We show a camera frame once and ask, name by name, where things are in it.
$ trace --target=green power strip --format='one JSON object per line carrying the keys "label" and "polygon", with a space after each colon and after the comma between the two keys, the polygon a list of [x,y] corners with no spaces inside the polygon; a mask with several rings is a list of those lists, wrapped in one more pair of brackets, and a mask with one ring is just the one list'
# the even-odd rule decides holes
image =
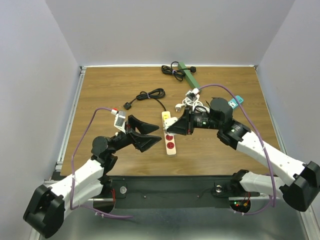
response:
{"label": "green power strip", "polygon": [[[186,69],[186,65],[183,62],[179,62],[178,63],[178,69]],[[188,84],[190,85],[191,89],[199,89],[200,85],[199,83],[196,81],[196,79],[194,78],[194,76],[191,74],[191,72],[189,70],[182,70],[185,73],[185,79],[188,82]]]}

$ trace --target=black plug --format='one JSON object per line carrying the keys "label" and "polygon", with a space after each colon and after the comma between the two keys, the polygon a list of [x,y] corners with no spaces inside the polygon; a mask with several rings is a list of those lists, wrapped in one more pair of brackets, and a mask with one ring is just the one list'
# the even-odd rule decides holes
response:
{"label": "black plug", "polygon": [[126,102],[124,105],[123,105],[124,109],[125,110],[129,110],[132,106],[129,102]]}
{"label": "black plug", "polygon": [[197,71],[196,67],[195,66],[191,66],[190,67],[190,72],[191,73],[195,73]]}

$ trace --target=gray floor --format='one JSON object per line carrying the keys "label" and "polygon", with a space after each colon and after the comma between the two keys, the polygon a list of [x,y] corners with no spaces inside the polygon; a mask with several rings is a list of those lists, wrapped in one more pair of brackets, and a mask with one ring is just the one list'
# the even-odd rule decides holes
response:
{"label": "gray floor", "polygon": [[[267,199],[253,199],[252,210]],[[251,216],[229,209],[115,209],[130,220],[95,216],[77,209],[50,240],[306,240],[299,212],[278,200],[277,207]]]}

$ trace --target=white cable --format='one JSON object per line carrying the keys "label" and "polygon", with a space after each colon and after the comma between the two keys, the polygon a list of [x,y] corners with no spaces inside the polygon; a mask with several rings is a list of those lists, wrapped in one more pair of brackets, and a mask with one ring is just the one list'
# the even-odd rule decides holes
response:
{"label": "white cable", "polygon": [[207,106],[204,106],[203,103],[199,101],[199,97],[197,97],[196,100],[194,101],[186,97],[185,99],[183,99],[182,103],[175,105],[175,111],[180,112],[182,110],[182,107],[187,107],[187,106],[192,107],[193,111],[196,109],[198,112],[201,112],[201,113],[204,113],[204,112],[209,113],[210,111],[210,109]]}

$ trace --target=white plug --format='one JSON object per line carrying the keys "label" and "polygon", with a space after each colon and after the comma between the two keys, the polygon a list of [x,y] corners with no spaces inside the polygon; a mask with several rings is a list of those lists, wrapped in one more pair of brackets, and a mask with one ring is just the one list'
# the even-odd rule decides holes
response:
{"label": "white plug", "polygon": [[121,130],[123,133],[126,133],[126,112],[125,111],[118,111],[115,114],[114,124],[117,129]]}
{"label": "white plug", "polygon": [[197,95],[200,93],[200,90],[198,88],[194,88],[192,89],[192,93],[194,93],[194,95]]}
{"label": "white plug", "polygon": [[164,130],[167,130],[172,124],[174,124],[176,121],[178,121],[177,117],[170,117],[166,120],[164,120]]}
{"label": "white plug", "polygon": [[117,115],[117,113],[118,113],[118,110],[117,110],[117,109],[113,108],[113,109],[111,110],[111,114]]}
{"label": "white plug", "polygon": [[178,103],[177,105],[175,105],[175,111],[176,112],[180,112],[181,111],[181,108],[184,106],[184,104],[181,104],[181,103]]}

